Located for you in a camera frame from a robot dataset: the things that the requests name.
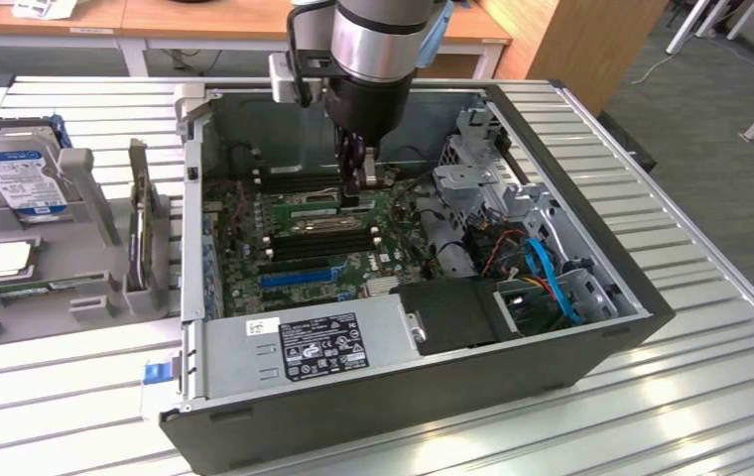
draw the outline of motherboard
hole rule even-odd
[[[358,203],[345,206],[334,186],[316,189],[318,179],[209,180],[203,221],[215,269],[207,277],[221,285],[206,289],[219,290],[223,308],[211,315],[381,296],[436,276],[410,202],[394,200],[410,182],[362,190]]]

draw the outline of blue cable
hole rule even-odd
[[[559,283],[556,282],[556,275],[552,270],[552,264],[549,263],[549,258],[547,258],[544,247],[535,238],[527,238],[527,240],[524,241],[524,246],[528,250],[535,251],[535,253],[537,254],[537,260],[540,261],[540,266],[544,269],[544,276],[547,277],[547,285],[549,286],[552,295],[556,298],[556,303],[559,304],[561,312],[571,320],[572,324],[580,324],[583,322],[583,319],[579,315],[576,315],[576,312],[573,312],[573,307],[571,307],[571,303],[561,293]],[[532,258],[531,254],[525,255],[525,261],[529,267],[529,271],[536,274],[537,267],[535,266],[535,259]]]

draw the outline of black cylinder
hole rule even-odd
[[[324,104],[337,126],[357,134],[370,146],[397,127],[413,74],[392,83],[350,77],[329,80]]]

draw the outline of metal table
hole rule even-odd
[[[0,91],[0,116],[66,117],[74,144],[94,149],[106,195],[129,181],[111,149],[130,137],[153,147],[151,175],[174,197],[174,276],[177,81],[18,77]],[[754,474],[754,289],[568,91],[541,81],[503,86],[678,316],[568,389],[237,474]],[[178,339],[170,318],[0,345],[0,474],[190,474],[138,412],[141,365]]]

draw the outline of hard drive label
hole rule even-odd
[[[0,193],[8,207],[27,215],[55,213],[67,204],[57,181],[43,170],[38,151],[0,152]]]
[[[285,378],[292,382],[368,367],[356,315],[280,323]]]

